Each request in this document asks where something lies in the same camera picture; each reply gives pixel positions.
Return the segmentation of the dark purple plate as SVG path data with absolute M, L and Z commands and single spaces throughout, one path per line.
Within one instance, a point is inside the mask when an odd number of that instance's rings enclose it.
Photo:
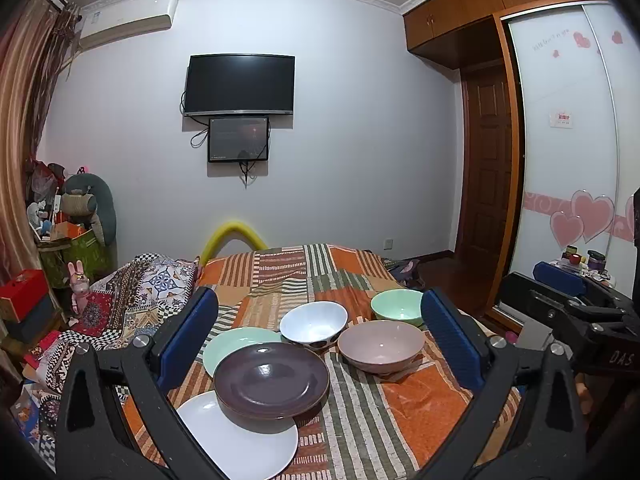
M 326 364 L 305 348 L 266 342 L 226 356 L 216 367 L 214 389 L 226 408 L 252 419 L 304 414 L 329 390 Z

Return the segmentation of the white bowl with dark spots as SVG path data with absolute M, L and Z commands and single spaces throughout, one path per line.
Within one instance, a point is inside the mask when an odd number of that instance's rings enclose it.
M 294 344 L 320 351 L 337 342 L 347 322 L 348 312 L 341 304 L 314 301 L 288 312 L 280 321 L 280 334 Z

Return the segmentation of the pink beige bowl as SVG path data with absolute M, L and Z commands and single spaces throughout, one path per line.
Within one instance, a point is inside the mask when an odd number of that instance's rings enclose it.
M 337 348 L 347 362 L 377 375 L 404 370 L 421 353 L 424 344 L 422 330 L 395 321 L 355 324 L 337 339 Z

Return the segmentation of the patterned geometric quilt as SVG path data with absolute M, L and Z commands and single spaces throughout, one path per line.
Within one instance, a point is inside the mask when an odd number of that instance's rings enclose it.
M 152 336 L 190 299 L 200 262 L 146 252 L 88 288 L 88 304 L 68 330 L 52 330 L 26 354 L 26 386 L 12 408 L 30 445 L 55 468 L 56 410 L 70 360 L 84 342 L 96 350 L 125 348 Z

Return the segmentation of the dark backpack on floor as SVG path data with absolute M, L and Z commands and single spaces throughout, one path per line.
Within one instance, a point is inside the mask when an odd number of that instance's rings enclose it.
M 393 260 L 382 259 L 385 270 L 402 287 L 414 290 L 424 290 L 425 283 L 419 272 L 419 259 Z

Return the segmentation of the mint green bowl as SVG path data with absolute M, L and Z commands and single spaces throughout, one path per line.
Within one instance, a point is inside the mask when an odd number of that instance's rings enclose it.
M 421 326 L 422 292 L 413 289 L 390 289 L 371 299 L 371 309 L 380 320 L 398 321 Z

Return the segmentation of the red box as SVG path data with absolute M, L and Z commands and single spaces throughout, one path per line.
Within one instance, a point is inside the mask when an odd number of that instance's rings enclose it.
M 48 293 L 43 270 L 24 270 L 1 286 L 0 308 L 2 320 L 21 323 Z

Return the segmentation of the grey plush toy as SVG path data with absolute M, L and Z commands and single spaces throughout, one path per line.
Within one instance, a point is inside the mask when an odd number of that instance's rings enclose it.
M 111 189 L 95 174 L 74 174 L 62 186 L 61 209 L 71 219 L 88 222 L 98 242 L 111 246 L 116 214 Z

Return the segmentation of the brown wooden door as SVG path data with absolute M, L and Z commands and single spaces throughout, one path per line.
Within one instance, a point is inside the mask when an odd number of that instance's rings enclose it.
M 488 305 L 500 257 L 511 182 L 511 110 L 506 70 L 495 64 L 463 74 L 464 176 L 459 256 L 463 309 Z

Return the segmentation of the green storage box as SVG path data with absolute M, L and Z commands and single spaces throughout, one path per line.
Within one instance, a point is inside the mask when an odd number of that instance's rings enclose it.
M 44 274 L 52 288 L 70 284 L 67 265 L 80 260 L 91 283 L 105 278 L 114 270 L 110 248 L 102 246 L 93 230 L 75 238 L 63 238 L 37 245 Z

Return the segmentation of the orange striped patchwork blanket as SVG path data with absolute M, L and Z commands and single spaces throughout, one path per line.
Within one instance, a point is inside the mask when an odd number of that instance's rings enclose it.
M 215 292 L 212 332 L 259 327 L 276 330 L 282 318 L 311 301 L 343 306 L 350 324 L 372 318 L 371 302 L 396 281 L 382 259 L 364 250 L 327 244 L 268 249 L 198 264 L 138 255 L 122 267 L 116 292 L 125 300 L 122 338 L 157 328 L 200 286 Z M 370 375 L 338 352 L 321 352 L 329 390 L 299 416 L 298 450 L 288 479 L 408 479 L 434 455 L 471 401 L 432 336 L 400 372 Z

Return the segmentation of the striped brown curtain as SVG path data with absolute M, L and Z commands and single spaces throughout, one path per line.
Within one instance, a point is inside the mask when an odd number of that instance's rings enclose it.
M 27 0 L 1 36 L 1 281 L 38 268 L 28 225 L 29 174 L 79 8 Z

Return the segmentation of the wooden wardrobe with sliding doors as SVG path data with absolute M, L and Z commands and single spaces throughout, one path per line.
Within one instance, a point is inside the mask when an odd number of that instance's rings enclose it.
M 531 274 L 570 249 L 601 254 L 605 283 L 630 294 L 639 249 L 639 37 L 623 15 L 608 0 L 410 0 L 402 17 L 409 52 L 455 70 L 461 87 L 454 261 L 429 264 L 427 284 L 463 309 L 463 74 L 498 64 L 511 110 L 508 212 L 488 305 L 470 314 L 498 308 L 506 274 Z

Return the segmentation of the white plate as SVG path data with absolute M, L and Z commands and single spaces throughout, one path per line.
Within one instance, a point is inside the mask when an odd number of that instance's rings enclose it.
M 213 391 L 187 400 L 177 413 L 229 479 L 272 479 L 297 452 L 298 430 L 292 418 L 258 420 L 234 414 Z

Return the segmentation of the mint green plate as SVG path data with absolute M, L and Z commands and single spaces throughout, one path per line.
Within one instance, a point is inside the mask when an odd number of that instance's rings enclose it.
M 206 373 L 214 377 L 219 363 L 229 354 L 253 344 L 281 342 L 281 335 L 258 327 L 238 327 L 213 337 L 204 347 L 202 362 Z

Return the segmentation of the white air conditioner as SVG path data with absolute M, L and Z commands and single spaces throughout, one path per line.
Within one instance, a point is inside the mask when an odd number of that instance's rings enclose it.
M 126 0 L 84 14 L 78 47 L 88 51 L 121 39 L 171 29 L 178 0 Z

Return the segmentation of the pink rabbit toy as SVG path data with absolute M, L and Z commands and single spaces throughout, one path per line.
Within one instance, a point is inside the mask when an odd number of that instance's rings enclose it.
M 72 290 L 72 307 L 77 315 L 82 315 L 88 304 L 90 282 L 85 274 L 81 260 L 67 263 L 70 274 L 70 289 Z

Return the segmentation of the small black wall monitor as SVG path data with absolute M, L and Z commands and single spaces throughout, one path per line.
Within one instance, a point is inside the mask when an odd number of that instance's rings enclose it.
M 263 162 L 269 157 L 267 117 L 214 117 L 209 121 L 207 161 Z

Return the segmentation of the black wall television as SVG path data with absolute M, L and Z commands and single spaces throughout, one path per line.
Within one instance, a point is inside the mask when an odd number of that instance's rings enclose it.
M 183 114 L 291 115 L 294 79 L 291 55 L 193 55 L 186 70 Z

